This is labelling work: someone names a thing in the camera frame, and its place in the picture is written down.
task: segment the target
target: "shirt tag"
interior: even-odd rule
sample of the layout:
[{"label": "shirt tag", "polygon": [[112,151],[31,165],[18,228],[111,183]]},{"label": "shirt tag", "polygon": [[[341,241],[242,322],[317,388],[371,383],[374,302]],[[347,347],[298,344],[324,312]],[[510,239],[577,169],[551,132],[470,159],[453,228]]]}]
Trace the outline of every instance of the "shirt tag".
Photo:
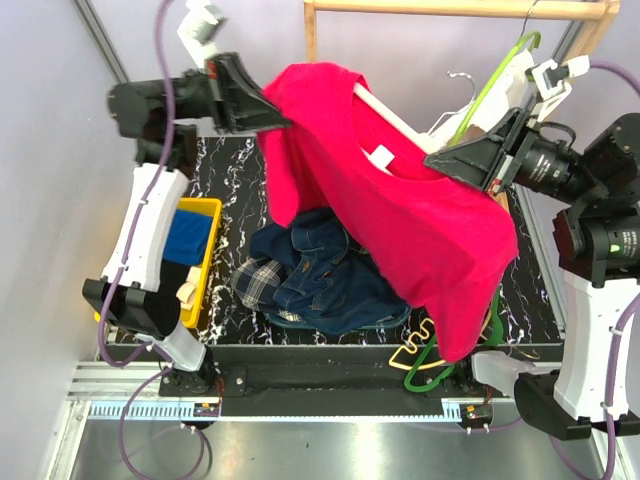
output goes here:
[{"label": "shirt tag", "polygon": [[369,160],[380,170],[387,171],[387,167],[391,163],[391,161],[395,158],[395,155],[391,153],[384,145],[380,145],[376,148],[371,155],[369,155]]}]

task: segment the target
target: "wooden clothes rack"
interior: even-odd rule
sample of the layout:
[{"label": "wooden clothes rack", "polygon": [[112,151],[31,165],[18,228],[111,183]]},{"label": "wooden clothes rack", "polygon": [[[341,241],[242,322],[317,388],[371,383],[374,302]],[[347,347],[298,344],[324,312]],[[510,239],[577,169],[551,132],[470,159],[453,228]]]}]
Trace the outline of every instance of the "wooden clothes rack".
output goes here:
[{"label": "wooden clothes rack", "polygon": [[304,0],[308,62],[318,59],[318,11],[582,21],[568,60],[595,50],[620,11],[620,0]]}]

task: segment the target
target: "hanger hook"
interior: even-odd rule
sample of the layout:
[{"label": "hanger hook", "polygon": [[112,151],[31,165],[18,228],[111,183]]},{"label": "hanger hook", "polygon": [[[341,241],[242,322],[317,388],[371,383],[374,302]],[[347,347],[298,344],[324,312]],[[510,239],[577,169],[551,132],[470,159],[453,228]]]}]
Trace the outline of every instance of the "hanger hook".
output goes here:
[{"label": "hanger hook", "polygon": [[469,100],[469,103],[467,103],[460,110],[457,110],[455,112],[444,112],[442,115],[440,115],[438,120],[436,120],[436,123],[434,123],[433,126],[427,132],[427,135],[431,135],[431,133],[433,133],[433,131],[436,128],[438,128],[438,125],[440,124],[442,119],[445,118],[446,116],[452,116],[452,115],[456,115],[458,113],[466,112],[469,108],[471,108],[471,105],[473,105],[473,102],[476,99],[476,82],[473,80],[473,77],[471,75],[469,75],[468,73],[465,73],[465,72],[455,72],[455,73],[447,72],[447,76],[449,78],[462,77],[462,78],[466,78],[467,80],[469,80],[469,82],[471,83],[471,88],[473,89],[473,91],[471,93],[471,100]]}]

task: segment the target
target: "marble tabletop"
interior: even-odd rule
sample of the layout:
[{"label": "marble tabletop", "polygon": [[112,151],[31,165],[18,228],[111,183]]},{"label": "marble tabletop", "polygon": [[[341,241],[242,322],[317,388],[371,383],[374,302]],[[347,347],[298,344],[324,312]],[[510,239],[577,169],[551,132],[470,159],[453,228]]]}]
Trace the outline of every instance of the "marble tabletop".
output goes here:
[{"label": "marble tabletop", "polygon": [[[188,195],[223,203],[204,310],[197,328],[209,345],[395,345],[402,344],[426,316],[413,312],[405,325],[389,330],[358,330],[340,336],[315,330],[272,326],[245,308],[229,286],[230,273],[246,260],[253,232],[270,222],[265,193],[265,163],[255,137],[200,138],[198,161]],[[517,226],[520,254],[503,279],[500,318],[509,343],[554,344],[560,335],[549,303],[531,237],[515,190],[509,206]]]}]

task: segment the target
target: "plaid fabric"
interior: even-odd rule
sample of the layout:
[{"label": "plaid fabric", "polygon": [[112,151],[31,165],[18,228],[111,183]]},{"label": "plaid fabric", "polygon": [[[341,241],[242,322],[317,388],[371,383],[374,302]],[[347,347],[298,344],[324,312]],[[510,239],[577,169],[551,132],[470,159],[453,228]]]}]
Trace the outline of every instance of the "plaid fabric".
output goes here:
[{"label": "plaid fabric", "polygon": [[300,315],[280,309],[273,300],[287,276],[284,265],[276,260],[249,258],[231,274],[231,288],[251,310],[273,313],[289,322],[302,322]]}]

